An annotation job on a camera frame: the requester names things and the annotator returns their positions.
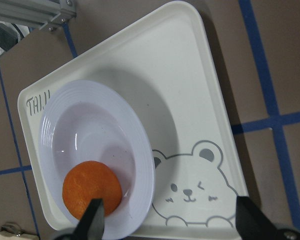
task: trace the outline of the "bowl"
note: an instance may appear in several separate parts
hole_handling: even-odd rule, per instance
[[[130,105],[111,88],[71,81],[50,98],[39,130],[39,164],[53,200],[75,226],[62,198],[65,176],[85,161],[106,164],[117,176],[122,201],[104,220],[105,240],[122,239],[144,221],[151,207],[155,166],[146,131]]]

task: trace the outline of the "white tray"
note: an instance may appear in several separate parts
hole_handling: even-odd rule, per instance
[[[50,96],[77,79],[117,91],[161,160],[154,205],[134,236],[240,239],[235,198],[248,192],[204,25],[193,6],[165,4],[20,93],[18,111],[41,206],[56,230],[72,225],[43,179],[39,125]]]

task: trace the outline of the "orange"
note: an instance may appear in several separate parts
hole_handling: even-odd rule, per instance
[[[66,208],[78,220],[91,199],[103,199],[104,215],[111,214],[120,204],[122,190],[115,173],[98,161],[85,161],[65,176],[62,198]]]

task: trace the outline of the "screw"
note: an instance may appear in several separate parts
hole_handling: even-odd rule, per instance
[[[294,232],[292,232],[292,231],[285,231],[283,233],[283,235],[288,240],[296,240],[297,239],[297,235]]]
[[[72,7],[72,1],[71,0],[66,0],[65,2],[66,2],[66,4],[68,4],[69,7]]]

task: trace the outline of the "tiled floor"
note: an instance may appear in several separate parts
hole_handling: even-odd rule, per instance
[[[68,23],[77,53],[166,2],[77,1]],[[273,222],[300,227],[300,0],[189,2],[206,28],[249,194]],[[41,209],[17,100],[72,58],[63,29],[35,30],[0,58],[0,225],[16,222],[42,240],[54,230]]]

